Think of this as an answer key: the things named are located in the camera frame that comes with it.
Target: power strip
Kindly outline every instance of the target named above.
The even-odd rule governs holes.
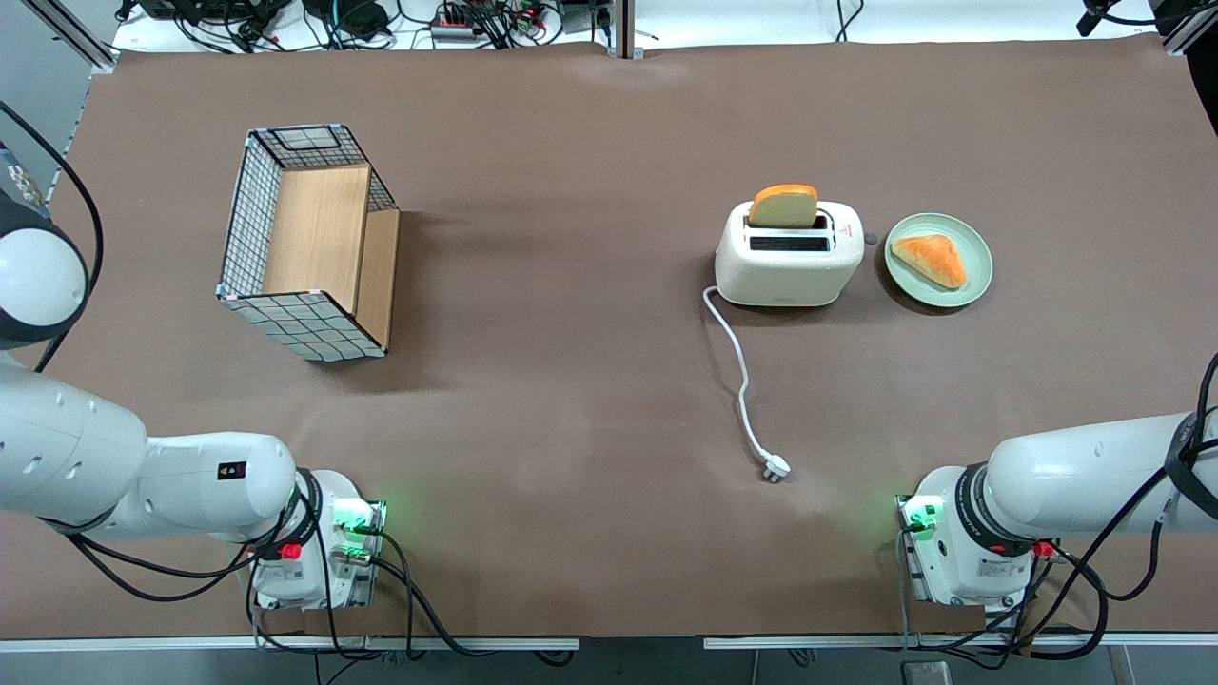
[[[431,40],[440,43],[476,43],[474,21],[465,16],[464,5],[446,2],[436,7],[431,21]]]

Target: tabletop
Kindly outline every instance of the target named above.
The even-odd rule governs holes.
[[[351,128],[406,212],[382,360],[304,362],[213,296],[246,130],[324,122]],[[1216,152],[1186,65],[1149,35],[641,62],[128,54],[95,78],[71,150],[106,269],[49,373],[150,434],[275,434],[387,500],[454,634],[893,633],[893,502],[924,473],[1190,407],[1218,349]],[[957,216],[995,277],[937,316],[871,249],[832,306],[725,307],[754,425],[794,469],[772,485],[699,294],[727,212],[783,182],[879,236]],[[80,202],[60,188],[54,212],[88,254]],[[152,606],[34,520],[0,516],[0,539],[5,639],[248,635],[235,581]],[[1145,545],[1106,546],[1111,586],[1135,581]],[[203,536],[123,548],[224,559]],[[1158,579],[1111,628],[1218,629],[1218,597],[1189,591],[1214,563],[1208,539],[1164,536]],[[979,626],[942,609],[918,628]],[[342,613],[345,630],[403,630],[391,587]]]

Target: bread slice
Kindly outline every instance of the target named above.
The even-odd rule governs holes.
[[[810,228],[816,223],[820,197],[811,185],[787,183],[771,185],[753,197],[749,225],[773,228]]]
[[[893,243],[893,254],[944,288],[957,290],[968,283],[956,243],[940,233],[898,238]]]

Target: wooden board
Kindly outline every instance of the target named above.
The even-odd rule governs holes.
[[[324,290],[356,311],[370,179],[369,165],[284,172],[263,293]]]
[[[389,347],[393,312],[393,273],[397,266],[397,210],[369,212],[364,225],[363,261],[359,264],[359,306],[356,321],[382,347]]]

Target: warning label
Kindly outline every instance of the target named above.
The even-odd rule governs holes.
[[[980,559],[977,562],[977,577],[978,578],[1015,578],[1028,570],[1028,566],[1021,561],[990,561]]]

